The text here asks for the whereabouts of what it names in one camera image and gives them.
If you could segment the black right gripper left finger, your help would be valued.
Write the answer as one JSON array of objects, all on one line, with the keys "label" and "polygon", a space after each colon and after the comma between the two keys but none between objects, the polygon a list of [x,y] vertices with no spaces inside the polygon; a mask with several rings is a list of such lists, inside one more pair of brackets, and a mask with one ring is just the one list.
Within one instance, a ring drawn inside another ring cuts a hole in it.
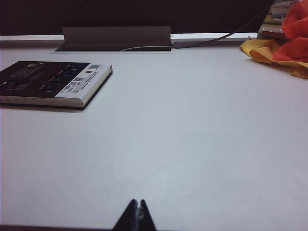
[{"label": "black right gripper left finger", "polygon": [[138,230],[138,202],[132,199],[124,212],[112,228],[113,231],[137,231]]}]

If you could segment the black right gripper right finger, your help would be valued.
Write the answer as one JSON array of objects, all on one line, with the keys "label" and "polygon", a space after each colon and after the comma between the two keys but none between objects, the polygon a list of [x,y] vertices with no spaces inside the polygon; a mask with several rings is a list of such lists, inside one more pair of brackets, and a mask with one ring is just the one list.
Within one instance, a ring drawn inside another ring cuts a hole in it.
[{"label": "black right gripper right finger", "polygon": [[145,200],[141,200],[139,208],[139,230],[140,231],[156,231],[155,224],[151,217],[150,211]]}]

